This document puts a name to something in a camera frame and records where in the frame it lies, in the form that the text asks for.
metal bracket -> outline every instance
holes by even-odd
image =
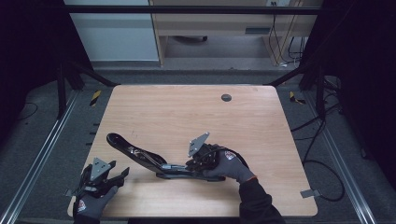
[[[189,157],[193,156],[195,153],[199,151],[201,146],[204,145],[209,133],[204,133],[203,135],[193,139],[190,141],[190,148],[189,148]]]
[[[105,161],[101,161],[99,158],[93,158],[93,165],[90,175],[90,180],[94,181],[97,177],[104,174],[111,169],[111,165]]]

gloved hand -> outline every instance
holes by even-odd
[[[117,186],[114,186],[101,198],[94,198],[88,194],[85,195],[79,200],[77,215],[100,219],[106,204],[113,198],[118,189]]]
[[[231,151],[219,151],[219,165],[214,170],[204,170],[204,176],[222,175],[242,184],[256,177]]]

gray carpet floor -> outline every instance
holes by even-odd
[[[286,74],[286,70],[274,69],[143,69],[134,71],[104,70],[103,76],[121,84],[252,84],[261,85]],[[49,154],[35,185],[24,203],[17,223],[72,223],[66,214],[70,198],[64,197],[66,188],[78,184],[79,174],[91,148],[97,124],[106,109],[112,89],[83,76],[86,86],[78,92],[77,104],[69,120]],[[290,91],[297,99],[315,97],[313,91],[300,91],[298,78],[277,88],[279,99],[285,111],[290,128],[295,128],[315,115],[309,104],[301,105],[290,101]],[[102,93],[96,106],[90,106],[95,91]],[[40,151],[56,121],[58,112],[56,83],[31,91],[28,103],[21,112],[22,120],[15,123],[8,140],[0,150],[0,211],[3,214],[17,193],[28,173],[35,156]],[[336,97],[329,97],[326,106],[337,104]],[[344,160],[356,179],[361,192],[370,206],[377,223],[396,223],[396,192],[382,175],[375,161],[361,157],[360,145],[356,141],[345,117],[334,110],[326,118],[326,128],[340,149]],[[310,139],[318,129],[315,122],[293,133],[301,158],[307,151]],[[308,159],[322,161],[334,168],[329,148],[320,134],[308,155]],[[337,178],[316,163],[307,163],[305,171],[313,189],[319,189],[324,196],[335,198],[341,193]],[[361,223],[356,210],[346,194],[340,202],[328,202],[317,197],[318,214],[314,217],[286,217],[288,223]],[[104,218],[103,223],[127,223],[126,219]]]

black curtain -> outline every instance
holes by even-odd
[[[375,159],[396,189],[396,10],[392,0],[345,1],[355,4],[345,19],[318,17],[303,64],[336,28],[319,56],[325,76],[341,80],[340,100],[367,158]],[[325,1],[333,7],[343,4]],[[315,77],[316,71],[305,76]]]
[[[27,93],[56,80],[60,64],[77,62],[92,70],[70,15],[44,6],[62,0],[3,0],[0,3],[0,143],[7,138],[25,104]],[[74,83],[76,70],[64,69]]]

desk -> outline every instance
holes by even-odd
[[[222,101],[224,93],[232,100]],[[104,216],[238,217],[235,180],[160,179],[106,141],[108,133],[119,133],[168,163],[184,164],[190,140],[205,132],[210,132],[208,144],[245,158],[283,216],[317,213],[315,200],[300,194],[309,185],[274,87],[147,85],[114,88],[86,161],[117,161],[109,177],[131,168]]]
[[[269,0],[149,0],[151,6],[239,6],[266,7]],[[322,0],[289,0],[288,7],[320,7]],[[274,65],[282,62],[290,37],[309,36],[317,16],[315,15],[227,15],[227,14],[152,14],[160,63],[163,64],[168,36],[173,35],[255,35],[262,36]],[[249,32],[247,28],[257,29]]]

